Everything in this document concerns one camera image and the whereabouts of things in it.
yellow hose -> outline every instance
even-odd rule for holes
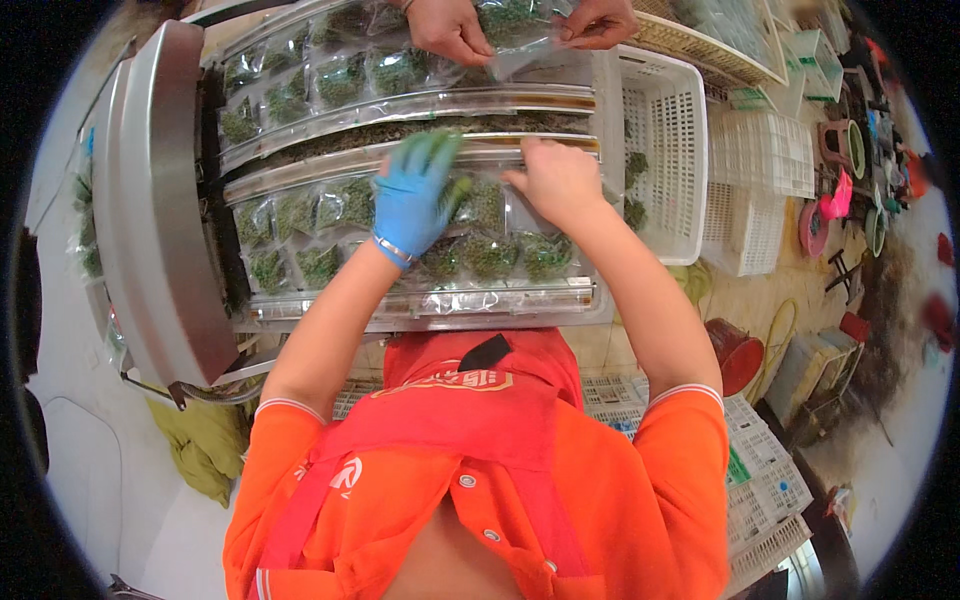
[[[783,341],[780,342],[777,351],[771,355],[770,347],[771,343],[773,342],[774,330],[777,329],[777,324],[780,320],[780,315],[783,312],[783,307],[787,304],[793,306],[793,321],[790,323],[790,328],[787,330],[786,335],[783,336]],[[767,330],[766,343],[763,345],[763,365],[760,368],[759,377],[754,382],[754,386],[750,388],[750,392],[747,393],[747,401],[750,402],[751,406],[756,404],[756,397],[760,393],[760,386],[763,385],[763,381],[767,378],[767,372],[770,370],[770,367],[777,362],[777,359],[780,358],[780,355],[783,354],[787,344],[789,344],[790,340],[793,338],[793,334],[797,332],[797,316],[799,314],[800,306],[797,304],[797,301],[792,298],[784,300],[783,304],[780,305],[780,308],[777,309],[777,314],[774,315],[774,320],[772,323],[770,323],[770,329]]]

person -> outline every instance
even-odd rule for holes
[[[402,334],[384,389],[332,420],[374,308],[444,231],[459,144],[419,133],[381,165],[372,238],[282,347],[225,539],[228,597],[714,600],[728,579],[719,367],[579,149],[526,137],[525,172],[501,177],[610,286],[650,384],[633,442],[584,414],[557,328]]]
[[[390,0],[405,10],[414,45],[464,66],[486,64],[493,48],[480,30],[470,0]],[[639,25],[630,0],[581,0],[568,18],[557,18],[566,48],[608,50]]]

bare hand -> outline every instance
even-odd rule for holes
[[[463,66],[485,64],[493,48],[470,0],[414,0],[407,8],[414,45]]]
[[[608,206],[593,156],[533,135],[524,137],[520,147],[527,172],[504,171],[500,178],[526,196],[544,219],[570,233]]]
[[[560,40],[567,48],[607,50],[639,30],[630,0],[581,0],[568,19]]]

hand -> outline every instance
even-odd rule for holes
[[[581,0],[559,23],[563,46],[581,50],[607,50],[639,31],[630,0]]]
[[[414,0],[407,7],[414,45],[463,66],[479,66],[493,56],[470,0]]]
[[[600,166],[579,148],[528,135],[520,142],[527,172],[504,171],[504,181],[526,196],[544,219],[570,233],[578,223],[601,214]]]
[[[453,202],[441,203],[440,196],[462,141],[462,136],[444,131],[417,133],[384,160],[374,179],[378,189],[373,235],[414,258],[437,241],[455,207]],[[377,247],[400,269],[410,266]]]

red bucket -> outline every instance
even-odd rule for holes
[[[723,377],[723,395],[733,396],[740,392],[760,370],[763,364],[763,342],[750,337],[724,319],[704,323],[713,352],[720,363]]]

